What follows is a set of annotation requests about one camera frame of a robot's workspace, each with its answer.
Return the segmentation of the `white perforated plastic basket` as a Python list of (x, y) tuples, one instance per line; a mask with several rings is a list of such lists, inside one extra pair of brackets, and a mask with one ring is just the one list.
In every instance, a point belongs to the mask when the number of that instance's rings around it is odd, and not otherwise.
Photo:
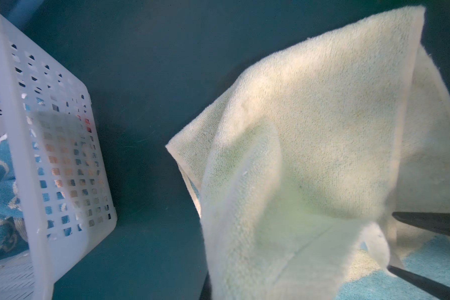
[(0, 138), (28, 249), (0, 259), (0, 300), (49, 300), (115, 228), (86, 86), (0, 14)]

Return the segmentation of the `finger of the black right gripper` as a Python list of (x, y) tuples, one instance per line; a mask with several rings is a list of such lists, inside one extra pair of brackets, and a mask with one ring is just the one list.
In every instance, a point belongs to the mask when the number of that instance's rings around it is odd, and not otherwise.
[(387, 270), (439, 300), (450, 300), (450, 287), (444, 284), (391, 265), (387, 267)]
[(450, 237), (450, 213), (393, 212), (392, 217), (400, 223)]

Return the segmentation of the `teal patterned towel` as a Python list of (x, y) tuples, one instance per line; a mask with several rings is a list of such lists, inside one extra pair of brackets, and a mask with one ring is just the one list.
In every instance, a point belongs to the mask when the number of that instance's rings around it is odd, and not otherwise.
[(19, 198), (8, 137), (0, 137), (0, 260), (28, 249), (28, 235)]

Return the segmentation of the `pale yellow towel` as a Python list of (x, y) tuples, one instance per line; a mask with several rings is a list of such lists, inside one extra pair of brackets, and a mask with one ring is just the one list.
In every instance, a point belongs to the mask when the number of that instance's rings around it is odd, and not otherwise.
[(166, 148), (201, 221), (214, 300), (332, 300), (450, 213), (450, 94), (405, 6), (247, 68)]

